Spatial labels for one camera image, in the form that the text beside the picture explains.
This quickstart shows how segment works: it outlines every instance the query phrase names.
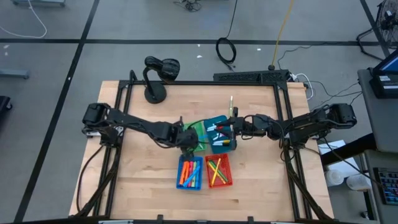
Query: yellow cable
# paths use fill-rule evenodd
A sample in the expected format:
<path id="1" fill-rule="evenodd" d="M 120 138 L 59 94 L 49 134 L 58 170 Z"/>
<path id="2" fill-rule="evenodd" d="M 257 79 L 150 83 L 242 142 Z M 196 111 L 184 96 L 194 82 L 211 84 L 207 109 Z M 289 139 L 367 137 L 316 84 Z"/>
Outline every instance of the yellow cable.
<path id="1" fill-rule="evenodd" d="M 278 39 L 276 40 L 276 45 L 275 45 L 274 58 L 272 59 L 271 65 L 274 65 L 275 58 L 276 58 L 276 55 L 277 55 L 277 52 L 278 52 L 279 39 L 280 39 L 280 37 L 282 35 L 282 31 L 283 31 L 283 29 L 284 29 L 284 27 L 286 25 L 286 21 L 289 18 L 290 12 L 292 11 L 293 2 L 294 2 L 294 0 L 290 0 L 289 9 L 287 10 L 287 13 L 286 13 L 286 16 L 285 16 L 285 19 L 284 19 L 284 23 L 280 27 L 279 34 L 278 34 Z"/>

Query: keyboard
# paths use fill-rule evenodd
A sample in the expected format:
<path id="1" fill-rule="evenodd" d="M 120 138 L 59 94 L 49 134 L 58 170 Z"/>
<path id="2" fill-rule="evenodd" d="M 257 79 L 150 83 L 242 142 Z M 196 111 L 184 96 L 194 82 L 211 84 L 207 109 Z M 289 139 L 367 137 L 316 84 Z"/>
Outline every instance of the keyboard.
<path id="1" fill-rule="evenodd" d="M 384 186 L 384 189 L 379 188 L 383 203 L 386 205 L 398 205 L 398 196 L 396 196 L 398 195 L 398 170 L 374 168 L 374 175 L 376 176 L 376 180 Z"/>
<path id="2" fill-rule="evenodd" d="M 219 82 L 252 82 L 252 83 L 275 83 L 286 82 L 290 77 L 288 70 L 256 71 L 256 72 L 234 72 L 215 73 L 214 81 Z"/>

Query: red basket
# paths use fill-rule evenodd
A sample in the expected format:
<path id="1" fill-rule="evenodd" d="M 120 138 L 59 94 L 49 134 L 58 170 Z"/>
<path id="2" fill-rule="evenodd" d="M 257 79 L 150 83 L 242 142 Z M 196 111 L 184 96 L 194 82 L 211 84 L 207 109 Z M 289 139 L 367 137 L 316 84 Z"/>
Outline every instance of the red basket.
<path id="1" fill-rule="evenodd" d="M 208 161 L 213 161 L 217 165 L 218 158 L 221 158 L 218 170 L 224 174 L 224 176 L 227 178 L 228 181 L 226 181 L 226 183 L 224 184 L 223 181 L 218 176 L 216 176 L 214 185 L 211 186 L 211 180 L 213 179 L 214 171 L 212 168 L 209 167 Z M 209 183 L 209 188 L 232 186 L 232 174 L 231 174 L 231 169 L 229 168 L 228 155 L 226 153 L 206 156 L 205 161 L 206 161 L 207 181 Z"/>

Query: desk lamp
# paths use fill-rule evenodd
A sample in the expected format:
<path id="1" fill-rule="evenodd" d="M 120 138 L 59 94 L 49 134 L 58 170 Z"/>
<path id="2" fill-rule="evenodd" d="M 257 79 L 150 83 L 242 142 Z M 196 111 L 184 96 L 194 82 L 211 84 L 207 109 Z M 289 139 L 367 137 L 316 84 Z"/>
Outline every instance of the desk lamp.
<path id="1" fill-rule="evenodd" d="M 163 82 L 171 83 L 180 72 L 180 62 L 175 59 L 159 60 L 155 57 L 148 56 L 145 58 L 145 66 L 146 68 L 142 73 L 147 84 L 147 88 L 144 92 L 145 99 L 149 103 L 160 103 L 166 99 L 166 89 L 160 83 L 150 83 L 148 72 L 154 70 Z"/>

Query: wooden table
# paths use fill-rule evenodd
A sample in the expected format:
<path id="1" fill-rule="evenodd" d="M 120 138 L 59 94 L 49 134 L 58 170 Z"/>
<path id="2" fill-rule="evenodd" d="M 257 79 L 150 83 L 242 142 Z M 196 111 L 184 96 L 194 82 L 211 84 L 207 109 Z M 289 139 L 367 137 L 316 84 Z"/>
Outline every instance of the wooden table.
<path id="1" fill-rule="evenodd" d="M 117 86 L 118 81 L 103 82 L 98 102 L 114 105 Z M 288 87 L 293 115 L 308 113 L 302 83 L 288 83 Z M 277 119 L 274 92 L 270 86 L 168 85 L 166 89 L 166 100 L 152 105 L 144 98 L 144 86 L 134 85 L 129 114 L 149 121 L 172 123 L 183 116 L 183 121 L 188 123 L 221 114 L 228 115 L 229 98 L 233 95 L 234 106 L 239 108 L 240 116 L 260 113 Z M 282 92 L 280 98 L 286 118 Z M 82 166 L 99 148 L 98 143 L 99 138 L 88 140 Z M 318 149 L 312 140 L 307 147 Z M 162 149 L 145 134 L 127 130 L 111 218 L 153 220 L 158 214 L 163 214 L 165 220 L 245 221 L 248 216 L 253 216 L 255 221 L 293 221 L 287 173 L 284 162 L 279 158 L 280 150 L 278 141 L 267 137 L 249 141 L 239 138 L 237 149 L 229 153 L 233 186 L 209 189 L 204 170 L 201 191 L 178 190 L 176 178 L 180 149 Z M 90 162 L 84 173 L 81 206 L 98 186 L 103 154 L 104 150 Z M 195 153 L 197 156 L 209 154 L 210 149 Z M 320 157 L 304 150 L 301 150 L 301 155 L 307 189 L 325 213 L 332 217 Z M 297 198 L 301 201 L 302 196 L 296 190 Z M 104 212 L 107 194 L 105 190 L 100 214 Z M 76 193 L 70 214 L 76 213 L 75 200 Z M 300 216 L 305 217 L 302 203 L 299 205 Z"/>

